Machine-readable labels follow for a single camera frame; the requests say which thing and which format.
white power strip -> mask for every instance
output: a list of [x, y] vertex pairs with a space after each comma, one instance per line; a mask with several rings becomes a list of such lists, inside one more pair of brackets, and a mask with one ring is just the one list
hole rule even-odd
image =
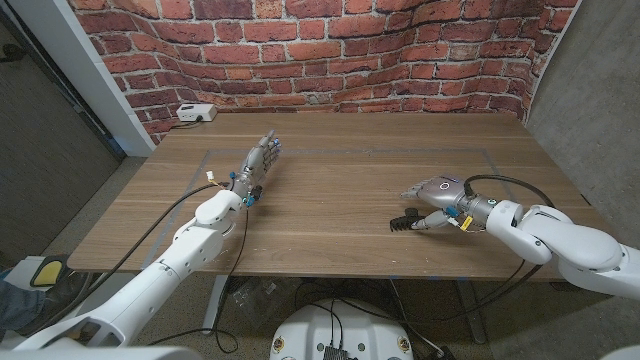
[[218, 112], [211, 104], [183, 104], [176, 113], [180, 121], [198, 121], [198, 116], [200, 121], [213, 121]]

gray wall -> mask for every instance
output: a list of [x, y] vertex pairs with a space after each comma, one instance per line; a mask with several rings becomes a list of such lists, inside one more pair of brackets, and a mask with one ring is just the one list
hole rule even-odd
[[614, 236], [634, 247], [640, 247], [639, 14], [636, 0], [583, 1], [527, 123]]

person's leg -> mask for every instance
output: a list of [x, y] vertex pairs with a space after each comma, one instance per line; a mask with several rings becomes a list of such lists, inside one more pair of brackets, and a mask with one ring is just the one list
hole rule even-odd
[[44, 291], [23, 290], [0, 280], [0, 330], [17, 330], [42, 311]]

yellow object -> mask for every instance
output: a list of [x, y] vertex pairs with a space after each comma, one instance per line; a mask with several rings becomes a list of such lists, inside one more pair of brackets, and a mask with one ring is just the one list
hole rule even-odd
[[460, 226], [460, 230], [467, 231], [467, 228], [469, 227], [469, 225], [471, 225], [472, 221], [473, 218], [471, 216], [467, 216], [467, 218], [464, 220], [464, 223], [462, 223], [462, 226]]
[[58, 274], [62, 270], [62, 262], [52, 261], [40, 269], [40, 272], [36, 274], [33, 279], [33, 286], [47, 286], [53, 285], [58, 279]]

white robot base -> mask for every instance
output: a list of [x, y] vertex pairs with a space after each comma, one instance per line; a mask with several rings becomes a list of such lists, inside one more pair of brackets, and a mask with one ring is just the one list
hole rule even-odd
[[[387, 315], [370, 304], [358, 300], [346, 301]], [[329, 311], [332, 302], [335, 316]], [[336, 317], [342, 323], [342, 330]], [[367, 314], [337, 299], [325, 299], [315, 305], [307, 305], [287, 318], [273, 336], [269, 357], [271, 360], [357, 358], [412, 360], [413, 351], [407, 333], [400, 324]]]

